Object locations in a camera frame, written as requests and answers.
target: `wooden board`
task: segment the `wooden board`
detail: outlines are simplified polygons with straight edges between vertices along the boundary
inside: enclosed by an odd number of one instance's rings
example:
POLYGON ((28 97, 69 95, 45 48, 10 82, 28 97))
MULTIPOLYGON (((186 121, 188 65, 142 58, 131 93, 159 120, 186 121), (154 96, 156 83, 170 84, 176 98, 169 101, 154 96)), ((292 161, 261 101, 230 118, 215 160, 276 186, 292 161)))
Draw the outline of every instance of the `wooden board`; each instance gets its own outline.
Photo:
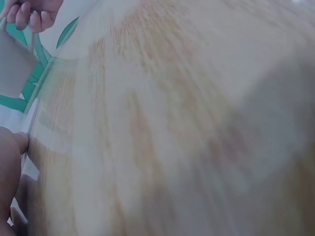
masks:
POLYGON ((94 5, 39 96, 31 235, 314 235, 314 6, 94 5))

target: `skin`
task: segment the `skin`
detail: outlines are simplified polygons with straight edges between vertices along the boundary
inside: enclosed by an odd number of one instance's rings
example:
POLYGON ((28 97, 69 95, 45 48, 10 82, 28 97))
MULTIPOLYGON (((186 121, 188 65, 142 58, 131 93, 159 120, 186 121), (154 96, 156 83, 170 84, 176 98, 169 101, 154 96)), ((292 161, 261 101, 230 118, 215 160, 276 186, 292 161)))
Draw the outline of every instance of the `skin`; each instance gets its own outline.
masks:
POLYGON ((18 30, 29 25, 32 32, 43 32, 53 26, 62 3, 63 0, 7 0, 0 19, 7 17, 18 30))
POLYGON ((0 235, 26 235, 26 223, 15 208, 13 197, 26 215, 26 193, 31 178, 21 177, 21 155, 27 151, 29 139, 25 133, 12 133, 0 127, 0 235), (11 217, 14 226, 7 223, 11 217))

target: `green pattern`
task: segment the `green pattern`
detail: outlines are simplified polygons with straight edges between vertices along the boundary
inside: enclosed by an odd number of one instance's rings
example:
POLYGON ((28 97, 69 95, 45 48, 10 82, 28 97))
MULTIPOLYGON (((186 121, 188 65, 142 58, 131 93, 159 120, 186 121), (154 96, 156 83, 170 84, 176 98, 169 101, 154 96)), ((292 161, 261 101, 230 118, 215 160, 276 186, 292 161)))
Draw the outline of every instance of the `green pattern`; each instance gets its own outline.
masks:
MULTIPOLYGON (((4 0, 0 0, 0 10, 4 7, 4 0)), ((73 20, 62 32, 59 37, 57 47, 61 46, 68 35, 73 32, 76 26, 78 18, 73 20)), ((23 31, 19 31, 15 28, 14 24, 7 25, 7 31, 13 35, 16 39, 20 40, 26 46, 30 44, 31 31, 27 27, 23 31)), ((31 73, 28 81, 26 82, 20 98, 10 98, 0 95, 0 104, 6 107, 12 108, 24 112, 28 107, 29 103, 37 97, 40 88, 42 87, 47 74, 50 70, 52 62, 50 62, 53 57, 47 52, 47 50, 42 46, 38 34, 35 35, 35 50, 34 55, 38 58, 38 64, 31 73)))
POLYGON ((63 32, 59 37, 56 48, 59 48, 61 45, 63 45, 67 38, 72 34, 72 32, 75 30, 75 27, 77 26, 78 19, 79 17, 74 19, 69 25, 67 25, 66 28, 64 28, 63 32))

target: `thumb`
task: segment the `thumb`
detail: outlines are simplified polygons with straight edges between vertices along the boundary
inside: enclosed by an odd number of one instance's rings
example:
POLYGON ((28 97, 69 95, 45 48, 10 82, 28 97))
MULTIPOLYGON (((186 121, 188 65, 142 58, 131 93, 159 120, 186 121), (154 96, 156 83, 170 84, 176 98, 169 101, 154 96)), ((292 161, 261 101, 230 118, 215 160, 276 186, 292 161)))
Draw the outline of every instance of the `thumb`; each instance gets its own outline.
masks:
POLYGON ((11 7, 13 7, 18 0, 7 0, 2 12, 0 13, 0 19, 3 19, 10 11, 11 7))

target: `wooden surface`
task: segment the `wooden surface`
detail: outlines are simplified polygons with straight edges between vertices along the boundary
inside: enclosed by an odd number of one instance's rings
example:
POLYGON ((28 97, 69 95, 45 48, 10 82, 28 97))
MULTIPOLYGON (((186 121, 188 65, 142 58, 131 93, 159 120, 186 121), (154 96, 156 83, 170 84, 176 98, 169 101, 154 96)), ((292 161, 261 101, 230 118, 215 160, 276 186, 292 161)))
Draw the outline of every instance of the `wooden surface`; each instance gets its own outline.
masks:
POLYGON ((315 235, 314 7, 92 6, 40 94, 31 235, 315 235))

